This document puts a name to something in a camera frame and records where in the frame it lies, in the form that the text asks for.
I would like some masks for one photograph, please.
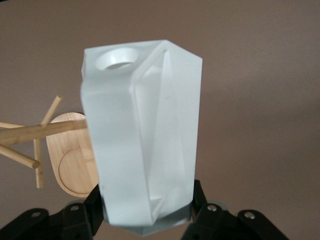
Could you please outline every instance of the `wooden dowel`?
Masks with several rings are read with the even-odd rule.
[[[21,128],[24,127],[23,125],[18,125],[14,123],[2,122],[0,121],[0,128],[4,129],[14,129],[14,128]]]
[[[0,145],[0,154],[32,169],[36,169],[40,165],[37,160],[3,145]]]
[[[47,126],[47,124],[50,122],[50,119],[52,118],[52,116],[54,115],[55,111],[57,110],[60,102],[62,100],[62,96],[56,96],[53,103],[51,104],[48,112],[46,113],[46,115],[44,116],[42,122],[41,122],[41,127],[45,128]]]
[[[41,125],[35,125],[3,129],[0,130],[0,144],[10,146],[86,127],[87,122],[84,119],[49,123],[45,128],[42,128]]]
[[[43,163],[42,163],[42,151],[41,151],[40,139],[33,140],[33,148],[34,148],[34,159],[40,163],[40,165],[35,169],[36,187],[39,189],[44,187],[44,176],[42,171]]]

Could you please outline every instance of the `bamboo board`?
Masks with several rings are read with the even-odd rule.
[[[68,112],[52,123],[85,120],[83,114]],[[87,128],[47,136],[46,143],[55,178],[68,194],[85,198],[98,184],[94,154]]]

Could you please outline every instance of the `bolt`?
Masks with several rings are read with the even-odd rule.
[[[34,212],[34,213],[31,214],[31,217],[32,217],[32,218],[35,218],[35,217],[38,217],[38,216],[40,216],[40,215],[41,215],[41,213],[40,213],[39,211],[36,211],[36,212]]]
[[[78,210],[78,209],[79,209],[79,207],[78,207],[77,205],[74,205],[74,206],[72,206],[72,207],[70,208],[71,211],[76,211],[76,210]]]
[[[252,212],[249,212],[249,211],[245,212],[245,213],[244,213],[244,216],[245,216],[247,219],[255,219],[255,218],[256,218],[256,216],[255,216]]]
[[[217,207],[215,205],[213,205],[213,204],[209,204],[208,205],[208,210],[210,210],[212,212],[215,212],[215,211],[217,211]]]

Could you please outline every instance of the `brown wall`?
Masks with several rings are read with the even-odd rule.
[[[81,112],[83,50],[168,39],[203,58],[196,177],[231,213],[256,209],[292,240],[319,239],[320,1],[19,1],[0,3],[0,121]],[[32,156],[31,143],[15,149]],[[0,227],[75,198],[0,156]],[[147,239],[176,240],[180,226]],[[139,239],[103,224],[99,239]]]

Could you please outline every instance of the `plastic container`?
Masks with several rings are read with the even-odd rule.
[[[201,70],[167,40],[84,51],[81,100],[111,225],[153,226],[192,201]]]

